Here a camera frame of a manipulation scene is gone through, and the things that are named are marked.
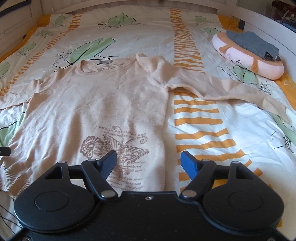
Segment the gray cloth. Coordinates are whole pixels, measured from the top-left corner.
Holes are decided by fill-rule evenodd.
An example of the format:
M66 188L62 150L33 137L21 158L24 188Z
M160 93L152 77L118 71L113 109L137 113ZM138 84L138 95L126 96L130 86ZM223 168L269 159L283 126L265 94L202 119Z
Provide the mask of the gray cloth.
M249 50L262 59L275 61L279 56L277 47L266 42L253 32L235 33L226 31L226 35L240 47Z

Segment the silver bolt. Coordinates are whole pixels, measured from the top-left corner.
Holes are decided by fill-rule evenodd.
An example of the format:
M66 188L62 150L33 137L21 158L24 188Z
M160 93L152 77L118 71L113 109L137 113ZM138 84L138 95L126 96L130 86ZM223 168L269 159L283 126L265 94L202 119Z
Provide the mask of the silver bolt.
M28 236L25 236L22 238L22 241L31 241L32 239Z
M147 200L147 201L151 201L153 199L153 196L147 196L147 197L145 197L145 200Z
M197 195L196 191L193 190L185 190L182 192L182 195L186 198L195 197Z
M101 192L101 196L104 198L111 198L114 197L116 193L112 190L105 190Z

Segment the shirt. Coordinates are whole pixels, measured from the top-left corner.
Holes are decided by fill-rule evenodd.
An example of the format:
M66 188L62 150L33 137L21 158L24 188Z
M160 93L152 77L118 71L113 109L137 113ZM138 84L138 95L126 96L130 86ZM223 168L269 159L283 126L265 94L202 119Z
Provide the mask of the shirt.
M0 159L0 189L15 198L58 161L79 165L115 150L107 181L118 193L162 191L162 128L168 91L177 87L204 100L245 100L288 120L284 105L255 88L173 67L161 56L82 60L0 97L0 109L28 102L12 153Z

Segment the bed sheet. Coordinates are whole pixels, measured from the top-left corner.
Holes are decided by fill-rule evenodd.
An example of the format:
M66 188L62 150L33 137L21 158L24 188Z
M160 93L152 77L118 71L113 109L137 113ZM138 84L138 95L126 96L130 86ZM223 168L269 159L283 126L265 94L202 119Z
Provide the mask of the bed sheet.
M230 77L264 91L287 106L291 123L243 101L205 102L182 89L172 91L163 130L165 190L180 193L189 183L179 161L183 150L221 165L238 160L283 198L279 231L292 239L296 236L296 112L274 81L216 52L211 40L221 31L225 29L217 15L179 9L118 6L52 14L48 26L38 28L25 46L0 63L0 95L11 85L49 76L80 59L114 59L136 52L162 55L177 67ZM0 111L0 145L9 145L25 111L26 104ZM223 183L217 180L214 186ZM8 239L20 227L13 200L3 192L0 217L0 235Z

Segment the plush toy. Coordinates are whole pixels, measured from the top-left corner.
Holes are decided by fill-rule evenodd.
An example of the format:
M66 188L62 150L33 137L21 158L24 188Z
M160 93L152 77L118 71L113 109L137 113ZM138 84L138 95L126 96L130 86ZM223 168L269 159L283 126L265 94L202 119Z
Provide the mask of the plush toy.
M218 33L213 36L213 45L223 57L255 74L271 80L284 74L278 48L255 33Z

